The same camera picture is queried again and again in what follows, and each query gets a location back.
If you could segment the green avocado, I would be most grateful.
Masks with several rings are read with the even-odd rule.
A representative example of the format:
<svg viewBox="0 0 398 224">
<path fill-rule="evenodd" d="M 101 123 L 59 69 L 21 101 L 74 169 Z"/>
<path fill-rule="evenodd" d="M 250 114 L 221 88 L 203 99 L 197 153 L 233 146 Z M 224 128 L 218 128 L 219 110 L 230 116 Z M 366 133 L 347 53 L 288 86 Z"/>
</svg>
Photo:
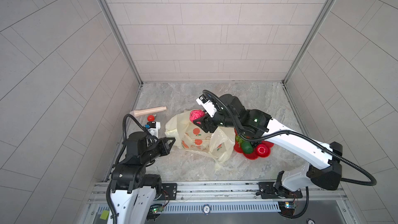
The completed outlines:
<svg viewBox="0 0 398 224">
<path fill-rule="evenodd" d="M 242 141 L 240 147 L 242 149 L 242 152 L 246 155 L 252 154 L 254 152 L 254 148 L 248 141 Z"/>
</svg>

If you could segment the green block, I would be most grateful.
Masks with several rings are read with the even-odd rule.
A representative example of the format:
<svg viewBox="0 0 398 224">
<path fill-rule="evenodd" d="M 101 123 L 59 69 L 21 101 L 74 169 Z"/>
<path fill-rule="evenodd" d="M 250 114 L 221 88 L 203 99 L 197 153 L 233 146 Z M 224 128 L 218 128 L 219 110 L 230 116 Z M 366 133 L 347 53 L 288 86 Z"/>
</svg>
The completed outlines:
<svg viewBox="0 0 398 224">
<path fill-rule="evenodd" d="M 103 210 L 99 218 L 101 220 L 108 220 L 108 218 L 109 218 L 109 210 Z"/>
</svg>

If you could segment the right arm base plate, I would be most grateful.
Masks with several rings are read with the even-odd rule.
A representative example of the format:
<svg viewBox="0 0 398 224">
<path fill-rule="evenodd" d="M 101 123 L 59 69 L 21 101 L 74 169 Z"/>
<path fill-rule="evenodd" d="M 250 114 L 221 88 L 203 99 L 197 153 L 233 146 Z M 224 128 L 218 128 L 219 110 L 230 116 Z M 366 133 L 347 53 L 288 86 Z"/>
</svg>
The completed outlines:
<svg viewBox="0 0 398 224">
<path fill-rule="evenodd" d="M 303 194 L 300 190 L 289 191 L 284 187 L 280 186 L 276 188 L 274 182 L 259 182 L 259 191 L 256 192 L 256 196 L 260 196 L 262 199 L 301 199 Z"/>
</svg>

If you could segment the wooden rolling pin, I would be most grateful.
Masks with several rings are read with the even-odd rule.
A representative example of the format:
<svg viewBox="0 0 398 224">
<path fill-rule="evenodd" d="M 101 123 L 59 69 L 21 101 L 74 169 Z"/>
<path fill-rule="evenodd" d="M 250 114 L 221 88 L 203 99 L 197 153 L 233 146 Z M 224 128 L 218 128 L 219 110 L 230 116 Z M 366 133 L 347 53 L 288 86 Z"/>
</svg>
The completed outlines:
<svg viewBox="0 0 398 224">
<path fill-rule="evenodd" d="M 154 108 L 147 108 L 143 110 L 133 110 L 130 114 L 134 117 L 144 116 L 144 115 L 153 115 L 159 112 L 164 112 L 167 110 L 166 106 L 154 107 Z"/>
</svg>

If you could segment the small red ball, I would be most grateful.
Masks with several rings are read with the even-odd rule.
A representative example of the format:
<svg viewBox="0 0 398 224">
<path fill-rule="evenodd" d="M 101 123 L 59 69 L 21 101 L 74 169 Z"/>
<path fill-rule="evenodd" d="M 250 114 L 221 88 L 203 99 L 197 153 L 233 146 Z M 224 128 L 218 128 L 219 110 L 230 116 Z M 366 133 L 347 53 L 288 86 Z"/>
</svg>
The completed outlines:
<svg viewBox="0 0 398 224">
<path fill-rule="evenodd" d="M 155 121 L 155 116 L 154 116 L 154 115 L 149 115 L 149 116 L 147 117 L 147 120 L 148 120 L 149 122 Z"/>
</svg>

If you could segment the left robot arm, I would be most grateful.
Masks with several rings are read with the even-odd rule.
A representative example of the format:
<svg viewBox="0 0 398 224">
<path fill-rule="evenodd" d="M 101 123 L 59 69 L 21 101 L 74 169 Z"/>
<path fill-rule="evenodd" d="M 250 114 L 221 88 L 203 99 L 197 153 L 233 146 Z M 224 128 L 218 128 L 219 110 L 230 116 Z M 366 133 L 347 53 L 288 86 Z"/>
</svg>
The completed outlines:
<svg viewBox="0 0 398 224">
<path fill-rule="evenodd" d="M 175 142 L 143 131 L 128 136 L 126 157 L 115 165 L 106 191 L 109 224 L 144 224 L 160 216 L 165 205 L 154 201 L 164 194 L 162 179 L 146 169 L 156 158 L 169 155 Z"/>
</svg>

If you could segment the cream plastic bag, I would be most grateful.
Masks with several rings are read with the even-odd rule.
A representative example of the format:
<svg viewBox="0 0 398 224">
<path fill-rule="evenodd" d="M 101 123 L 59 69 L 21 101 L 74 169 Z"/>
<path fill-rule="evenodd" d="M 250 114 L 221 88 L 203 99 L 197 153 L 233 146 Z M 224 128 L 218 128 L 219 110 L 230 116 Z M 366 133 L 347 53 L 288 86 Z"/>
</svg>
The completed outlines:
<svg viewBox="0 0 398 224">
<path fill-rule="evenodd" d="M 191 121 L 191 111 L 172 117 L 165 125 L 165 135 L 174 138 L 178 148 L 213 159 L 216 169 L 232 160 L 234 129 L 217 127 L 213 133 L 205 132 Z"/>
</svg>

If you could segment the aluminium mounting rail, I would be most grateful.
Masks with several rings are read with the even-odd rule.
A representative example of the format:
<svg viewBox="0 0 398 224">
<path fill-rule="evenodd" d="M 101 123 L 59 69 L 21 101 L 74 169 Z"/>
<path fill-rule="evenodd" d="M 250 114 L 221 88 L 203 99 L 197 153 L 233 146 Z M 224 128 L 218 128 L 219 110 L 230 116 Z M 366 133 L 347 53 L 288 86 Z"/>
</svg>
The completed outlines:
<svg viewBox="0 0 398 224">
<path fill-rule="evenodd" d="M 243 201 L 305 201 L 306 191 L 301 199 L 262 199 L 256 196 L 259 182 L 274 182 L 273 180 L 236 180 L 236 181 L 165 181 L 177 183 L 176 200 L 169 203 L 185 202 L 243 202 Z M 105 192 L 108 183 L 95 183 L 88 202 L 91 204 L 106 203 Z M 339 186 L 336 191 L 328 191 L 317 186 L 309 186 L 309 199 L 313 201 L 346 200 L 347 196 Z"/>
</svg>

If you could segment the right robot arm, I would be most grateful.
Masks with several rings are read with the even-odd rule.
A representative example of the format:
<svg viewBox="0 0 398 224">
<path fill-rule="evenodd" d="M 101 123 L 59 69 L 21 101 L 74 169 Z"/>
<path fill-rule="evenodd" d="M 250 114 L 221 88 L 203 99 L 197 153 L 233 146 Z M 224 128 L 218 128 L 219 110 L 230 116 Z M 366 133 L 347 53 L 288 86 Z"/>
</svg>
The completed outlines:
<svg viewBox="0 0 398 224">
<path fill-rule="evenodd" d="M 341 182 L 375 186 L 377 180 L 365 169 L 343 158 L 343 147 L 315 141 L 286 127 L 260 110 L 247 110 L 239 98 L 230 94 L 217 97 L 204 90 L 196 102 L 204 108 L 204 117 L 194 124 L 205 132 L 218 127 L 234 128 L 246 142 L 268 141 L 303 158 L 306 163 L 291 171 L 278 174 L 276 190 L 294 192 L 307 186 L 336 190 Z"/>
</svg>

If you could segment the red flower-shaped bowl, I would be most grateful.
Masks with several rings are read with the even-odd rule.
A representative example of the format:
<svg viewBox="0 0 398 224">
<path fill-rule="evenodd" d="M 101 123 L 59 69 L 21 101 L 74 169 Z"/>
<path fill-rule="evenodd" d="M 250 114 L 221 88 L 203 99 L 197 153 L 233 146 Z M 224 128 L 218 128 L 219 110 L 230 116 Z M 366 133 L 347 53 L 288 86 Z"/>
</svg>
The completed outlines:
<svg viewBox="0 0 398 224">
<path fill-rule="evenodd" d="M 268 142 L 268 141 L 261 141 L 261 142 L 250 142 L 252 147 L 254 148 L 254 152 L 252 154 L 246 155 L 242 152 L 242 149 L 240 147 L 240 144 L 243 140 L 238 134 L 237 131 L 235 131 L 235 145 L 234 145 L 234 150 L 238 153 L 243 154 L 247 159 L 249 160 L 256 160 L 258 158 L 266 158 L 271 154 L 272 147 L 274 146 L 274 143 Z"/>
</svg>

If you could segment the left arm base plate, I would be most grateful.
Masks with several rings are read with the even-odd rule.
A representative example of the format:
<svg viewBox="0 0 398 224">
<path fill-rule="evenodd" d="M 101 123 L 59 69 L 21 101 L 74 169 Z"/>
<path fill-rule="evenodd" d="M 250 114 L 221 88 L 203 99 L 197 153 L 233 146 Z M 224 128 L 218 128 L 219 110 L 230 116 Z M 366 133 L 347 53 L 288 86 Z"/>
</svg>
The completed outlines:
<svg viewBox="0 0 398 224">
<path fill-rule="evenodd" d="M 162 192 L 159 197 L 157 197 L 156 201 L 168 201 L 168 200 L 176 200 L 177 195 L 177 183 L 162 183 Z"/>
</svg>

